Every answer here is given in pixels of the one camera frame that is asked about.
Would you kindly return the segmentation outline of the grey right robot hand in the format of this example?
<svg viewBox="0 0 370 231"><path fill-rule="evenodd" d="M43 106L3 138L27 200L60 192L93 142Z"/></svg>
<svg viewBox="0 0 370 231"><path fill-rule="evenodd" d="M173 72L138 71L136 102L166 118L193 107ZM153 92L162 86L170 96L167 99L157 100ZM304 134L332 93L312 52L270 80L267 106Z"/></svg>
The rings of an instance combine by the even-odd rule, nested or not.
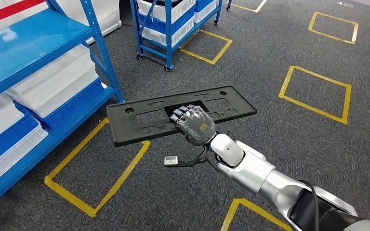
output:
<svg viewBox="0 0 370 231"><path fill-rule="evenodd" d="M175 109L170 120L195 146L207 144L216 133L213 119L198 105L189 104Z"/></svg>

